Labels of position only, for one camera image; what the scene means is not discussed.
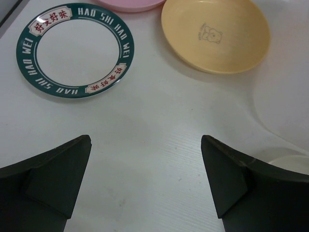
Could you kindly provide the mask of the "yellow bear plate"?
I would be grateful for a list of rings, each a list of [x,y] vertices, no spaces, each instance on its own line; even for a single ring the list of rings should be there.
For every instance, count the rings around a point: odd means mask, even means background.
[[[174,52],[207,73],[254,68],[266,56],[271,40],[268,21],[251,0],[168,0],[161,25]]]

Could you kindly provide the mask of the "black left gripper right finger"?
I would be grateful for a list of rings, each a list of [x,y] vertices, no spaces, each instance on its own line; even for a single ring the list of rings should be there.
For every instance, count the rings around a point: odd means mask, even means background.
[[[227,232],[306,232],[309,177],[241,153],[209,135],[201,152]]]

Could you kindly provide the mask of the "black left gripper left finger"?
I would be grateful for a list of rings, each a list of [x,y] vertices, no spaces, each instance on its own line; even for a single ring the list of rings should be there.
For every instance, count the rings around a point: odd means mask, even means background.
[[[2,232],[62,232],[91,151],[89,135],[0,170]]]

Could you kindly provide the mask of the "green rimmed white plate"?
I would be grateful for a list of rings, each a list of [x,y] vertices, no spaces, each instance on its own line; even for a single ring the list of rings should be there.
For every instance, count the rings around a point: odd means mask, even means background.
[[[115,13],[88,3],[67,3],[35,16],[16,45],[24,78],[61,98],[86,98],[119,82],[131,66],[134,40]]]

